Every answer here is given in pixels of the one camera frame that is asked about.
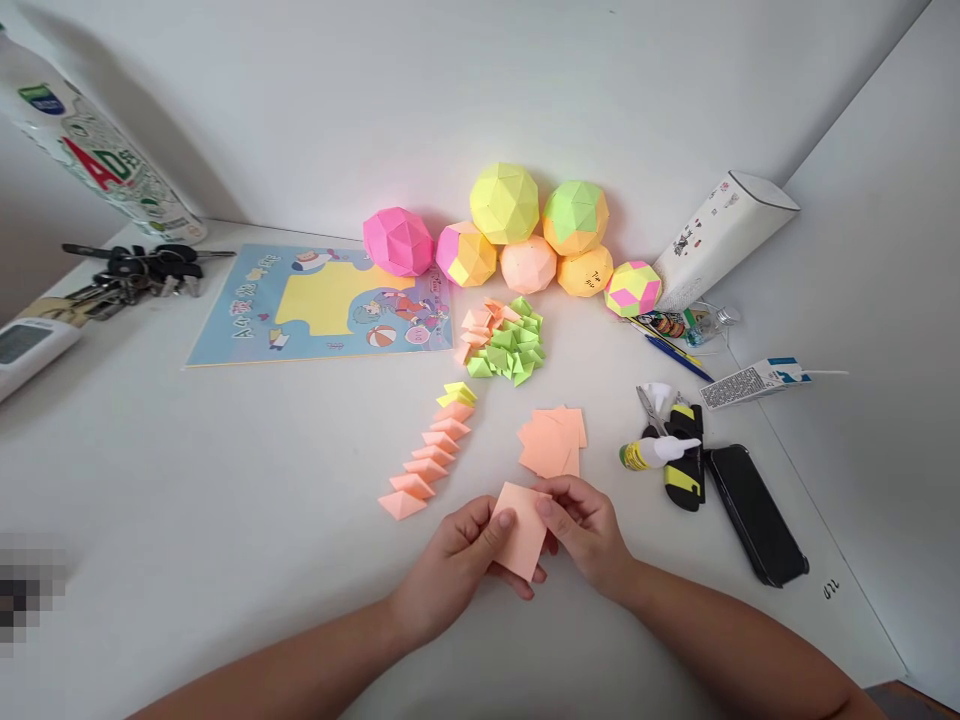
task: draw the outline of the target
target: white glue cap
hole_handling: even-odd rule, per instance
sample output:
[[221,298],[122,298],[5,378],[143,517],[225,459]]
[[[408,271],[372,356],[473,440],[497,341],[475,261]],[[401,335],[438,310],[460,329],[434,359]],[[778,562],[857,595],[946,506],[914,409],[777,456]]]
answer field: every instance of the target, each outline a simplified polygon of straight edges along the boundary
[[700,441],[696,438],[681,440],[673,435],[656,438],[653,441],[653,451],[666,461],[679,460],[683,454],[692,447],[697,447]]

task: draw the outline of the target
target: hand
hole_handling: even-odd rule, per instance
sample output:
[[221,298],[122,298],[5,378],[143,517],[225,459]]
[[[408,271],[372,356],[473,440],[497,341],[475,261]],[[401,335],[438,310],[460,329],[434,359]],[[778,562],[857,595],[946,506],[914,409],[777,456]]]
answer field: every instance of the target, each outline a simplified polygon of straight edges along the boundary
[[580,478],[541,480],[533,486],[552,500],[537,501],[537,512],[550,535],[567,549],[574,564],[601,595],[623,604],[637,561],[634,560],[610,498]]
[[[513,510],[491,520],[496,504],[496,498],[484,495],[447,515],[416,564],[387,598],[411,648],[426,645],[453,625],[484,575],[503,580],[521,600],[533,599],[526,580],[493,562],[517,521]],[[533,582],[546,579],[547,573],[538,565]]]

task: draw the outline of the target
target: blue pen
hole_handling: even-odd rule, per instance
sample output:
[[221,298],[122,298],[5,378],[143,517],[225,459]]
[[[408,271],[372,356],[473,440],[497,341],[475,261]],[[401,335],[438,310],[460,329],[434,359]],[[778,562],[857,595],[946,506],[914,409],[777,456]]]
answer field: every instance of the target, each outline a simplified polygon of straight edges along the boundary
[[687,360],[687,359],[686,359],[685,357],[683,357],[682,355],[678,355],[677,353],[675,353],[675,352],[673,351],[673,348],[671,348],[669,345],[667,345],[667,343],[665,343],[665,342],[664,342],[663,340],[661,340],[660,338],[655,338],[655,337],[653,337],[652,335],[644,335],[644,337],[647,339],[647,341],[648,341],[651,345],[653,345],[655,348],[657,348],[657,350],[659,350],[660,352],[662,352],[664,355],[669,355],[669,356],[672,357],[674,360],[676,360],[678,363],[680,363],[680,364],[683,365],[685,368],[687,368],[687,370],[689,370],[690,372],[695,373],[695,374],[698,375],[699,377],[702,377],[702,378],[703,378],[704,380],[706,380],[707,382],[714,382],[714,380],[713,380],[712,377],[710,377],[709,375],[707,375],[703,370],[701,370],[700,368],[698,368],[696,365],[694,365],[692,362],[690,362],[689,360]]

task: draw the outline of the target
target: pixelated area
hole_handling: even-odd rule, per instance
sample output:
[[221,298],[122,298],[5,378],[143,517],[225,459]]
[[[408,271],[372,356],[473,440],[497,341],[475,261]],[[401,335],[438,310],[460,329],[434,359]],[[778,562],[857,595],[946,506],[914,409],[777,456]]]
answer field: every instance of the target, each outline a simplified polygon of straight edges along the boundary
[[66,575],[66,554],[49,539],[0,533],[0,657],[54,609]]

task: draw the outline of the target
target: peach origami ball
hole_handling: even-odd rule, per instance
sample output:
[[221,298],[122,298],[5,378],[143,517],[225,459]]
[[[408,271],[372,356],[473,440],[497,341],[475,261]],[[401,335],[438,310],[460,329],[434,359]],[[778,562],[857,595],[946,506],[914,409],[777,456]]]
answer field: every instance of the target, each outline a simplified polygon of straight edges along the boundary
[[558,255],[579,255],[600,244],[609,218],[603,190],[593,183],[565,182],[543,206],[543,237]]
[[607,286],[613,275],[613,258],[603,245],[582,255],[560,258],[557,282],[570,295],[593,297]]
[[497,269],[497,249],[471,222],[447,225],[437,239],[437,265],[460,287],[483,285]]
[[500,253],[500,271],[507,287],[523,295],[543,290],[557,273],[557,254],[539,235],[531,235]]
[[381,210],[363,224],[363,249],[398,277],[422,275],[433,262],[433,238],[420,216],[403,208]]
[[636,317],[653,310],[660,297],[660,276],[642,260],[624,263],[603,291],[607,307],[620,317]]
[[494,245],[523,242],[540,219],[537,184],[523,167],[494,163],[470,191],[473,224]]

